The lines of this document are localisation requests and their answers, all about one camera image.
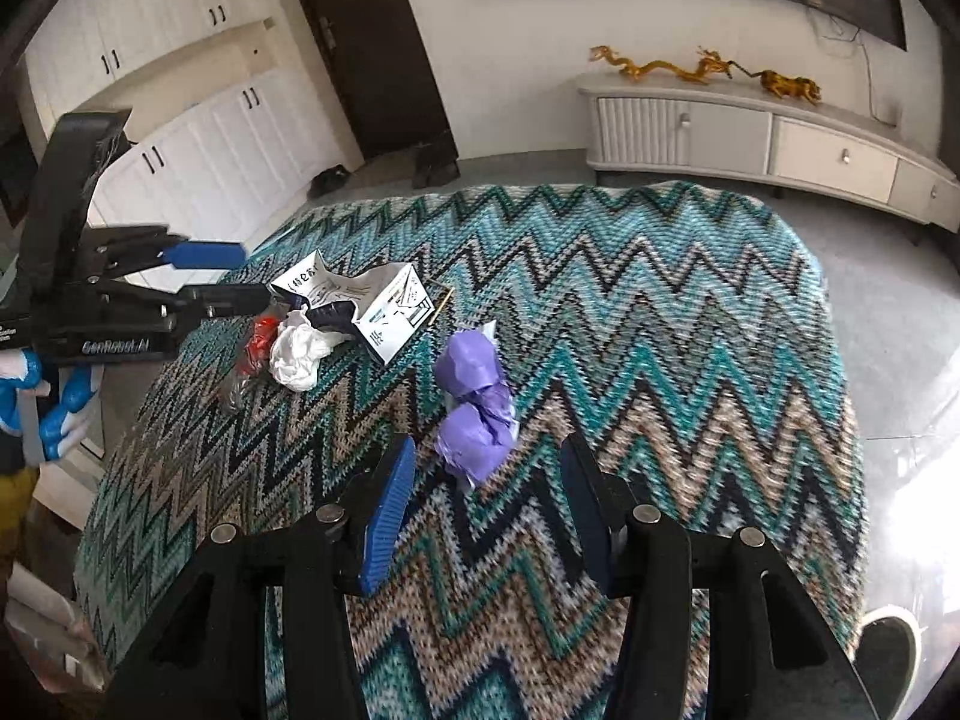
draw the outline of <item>bed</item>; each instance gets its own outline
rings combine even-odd
[[[325,206],[227,280],[267,281],[316,248],[344,274],[413,262],[454,298],[388,367],[345,344],[313,391],[262,381],[232,416],[216,389],[250,321],[188,338],[110,460],[80,546],[80,603],[111,664],[213,526],[293,522],[393,430],[418,447],[413,497],[389,578],[349,603],[371,717],[602,716],[627,607],[584,574],[558,465],[575,427],[604,469],[688,528],[760,527],[856,646],[856,419],[820,267],[760,201],[678,181]],[[520,442],[464,496],[432,449],[444,411],[431,365],[451,332],[490,319]],[[689,714],[707,683],[707,604],[695,600]],[[283,716],[276,608],[265,668]]]

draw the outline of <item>wooden stick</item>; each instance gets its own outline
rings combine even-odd
[[[429,322],[426,323],[427,327],[433,327],[433,323],[437,321],[437,317],[440,315],[440,312],[442,312],[443,309],[446,308],[446,305],[450,303],[450,298],[453,298],[453,287],[443,286],[443,288],[446,290],[446,293],[440,299],[440,303],[437,304],[437,308],[434,309],[433,316],[430,317]]]

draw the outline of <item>white crumpled tissue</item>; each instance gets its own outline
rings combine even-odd
[[[353,336],[335,330],[317,330],[304,311],[291,311],[277,328],[277,340],[270,348],[270,372],[294,392],[306,392],[317,386],[320,360],[333,347]]]

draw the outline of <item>dragon figurine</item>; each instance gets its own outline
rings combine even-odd
[[[761,70],[758,73],[751,73],[736,62],[731,62],[731,64],[742,74],[745,74],[748,79],[760,79],[760,86],[771,95],[776,95],[779,98],[798,98],[798,100],[806,100],[812,105],[820,103],[820,87],[812,79],[805,79],[803,76],[789,79],[787,76],[781,76],[775,70]]]
[[[726,60],[720,56],[719,52],[709,52],[700,48],[700,61],[697,63],[697,69],[693,72],[677,67],[672,62],[665,62],[661,59],[655,59],[653,62],[647,62],[645,65],[637,66],[634,62],[625,56],[617,56],[616,52],[610,46],[595,46],[590,49],[590,61],[607,60],[608,63],[620,68],[621,74],[634,81],[640,80],[651,70],[669,70],[679,79],[689,81],[690,83],[706,84],[704,80],[711,73],[726,74],[728,79],[732,79],[731,67],[736,67],[748,79],[760,79],[760,86],[772,95],[779,98],[791,97],[798,100],[806,100],[808,103],[818,105],[820,102],[820,87],[812,79],[804,79],[797,76],[795,79],[789,79],[787,76],[781,76],[773,70],[761,70],[759,73],[751,73],[749,70],[733,60]]]
[[[679,79],[691,83],[707,83],[707,81],[704,81],[704,76],[711,73],[724,73],[728,79],[733,77],[730,72],[733,62],[724,61],[717,52],[708,52],[704,49],[700,50],[700,61],[693,73],[677,67],[672,62],[664,62],[661,59],[655,59],[653,62],[647,62],[647,64],[638,67],[631,59],[627,59],[625,56],[617,56],[610,46],[595,46],[590,49],[590,61],[597,62],[602,59],[606,59],[613,66],[620,66],[621,74],[634,81],[656,69],[673,71]]]

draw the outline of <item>crumpled purple bag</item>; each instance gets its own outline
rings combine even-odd
[[[496,346],[480,330],[454,333],[433,374],[460,404],[440,423],[436,450],[451,473],[479,485],[517,445],[514,399]]]

